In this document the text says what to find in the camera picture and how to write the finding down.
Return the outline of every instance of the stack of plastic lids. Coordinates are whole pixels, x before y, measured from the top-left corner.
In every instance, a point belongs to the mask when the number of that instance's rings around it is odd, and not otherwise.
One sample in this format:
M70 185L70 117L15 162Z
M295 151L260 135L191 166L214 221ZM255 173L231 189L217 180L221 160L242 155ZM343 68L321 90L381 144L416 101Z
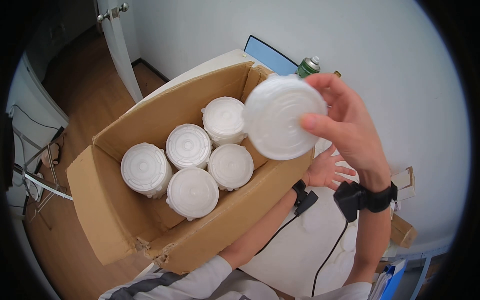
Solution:
M217 202L218 186L212 175L203 169L182 169L168 184L168 205L189 221L209 214Z
M304 113L327 114L320 93L296 75L272 76L257 85L245 101L244 131L263 156L293 159L318 141L300 127Z
M232 97L220 97L202 109L204 128L214 146L240 144L246 137L243 132L243 108L240 101Z
M188 167L205 168L212 152L212 142L200 126L183 124L168 136L165 146L170 162L179 170Z
M225 144L215 149L208 162L208 173L223 191L238 190L253 174L250 153L237 144Z
M147 143L128 149L121 160L121 175L134 191L148 198L159 198L167 191L172 167L163 149Z

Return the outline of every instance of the door knob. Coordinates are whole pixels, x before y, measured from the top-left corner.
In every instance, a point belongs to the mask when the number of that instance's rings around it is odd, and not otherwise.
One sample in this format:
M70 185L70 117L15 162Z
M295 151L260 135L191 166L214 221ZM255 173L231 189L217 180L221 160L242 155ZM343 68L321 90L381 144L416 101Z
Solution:
M130 5L128 5L128 3L124 3L122 4L120 7L114 7L112 8L112 15L113 15L113 18L116 18L119 16L119 11L120 12L126 12L128 10L128 8L130 7ZM104 13L104 14L99 14L96 18L96 21L99 22L99 23L102 23L103 20L105 19L109 19L110 20L110 13L107 12Z
M96 18L96 21L99 23L102 23L103 20L109 19L110 20L110 14L108 13L108 10L105 14L99 14Z
M126 12L129 7L130 7L130 5L128 5L128 3L125 2L124 4L122 4L122 5L119 7L119 10L120 10L121 12Z

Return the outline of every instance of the white table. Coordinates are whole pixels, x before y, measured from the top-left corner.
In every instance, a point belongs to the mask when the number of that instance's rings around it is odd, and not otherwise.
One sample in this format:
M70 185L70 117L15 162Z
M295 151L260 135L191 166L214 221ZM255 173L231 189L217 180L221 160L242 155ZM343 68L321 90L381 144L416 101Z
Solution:
M189 79L245 61L254 61L254 66L263 65L254 57L236 49L179 75L142 101ZM323 140L317 144L316 149L321 151L327 146L328 141ZM345 162L340 162L338 165L348 167ZM311 295L315 273L331 251L345 225L345 219L333 200L333 191L326 187L312 189L318 195L318 201L286 226L262 253L240 268L258 280L295 297ZM293 211L289 213L284 223L294 216ZM354 226L356 226L355 222L349 224L349 227ZM315 294L341 287L347 279L352 264L353 252L343 251L339 243L324 266L326 272L319 275Z

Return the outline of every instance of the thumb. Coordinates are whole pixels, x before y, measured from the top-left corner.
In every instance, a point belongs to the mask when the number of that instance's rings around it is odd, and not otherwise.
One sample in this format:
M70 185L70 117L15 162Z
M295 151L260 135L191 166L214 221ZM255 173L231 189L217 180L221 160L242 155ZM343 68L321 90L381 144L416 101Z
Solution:
M302 128L318 137L323 137L333 144L337 141L348 140L349 131L345 124L336 122L328 116L318 114L304 114L300 118Z

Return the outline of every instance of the blue chair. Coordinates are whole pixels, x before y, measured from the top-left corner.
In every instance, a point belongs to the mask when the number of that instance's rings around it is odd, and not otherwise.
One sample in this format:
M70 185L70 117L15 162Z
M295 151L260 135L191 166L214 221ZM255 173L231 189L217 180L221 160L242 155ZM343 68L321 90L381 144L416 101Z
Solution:
M252 35L249 36L243 51L261 61L278 75L293 74L298 68L291 59Z

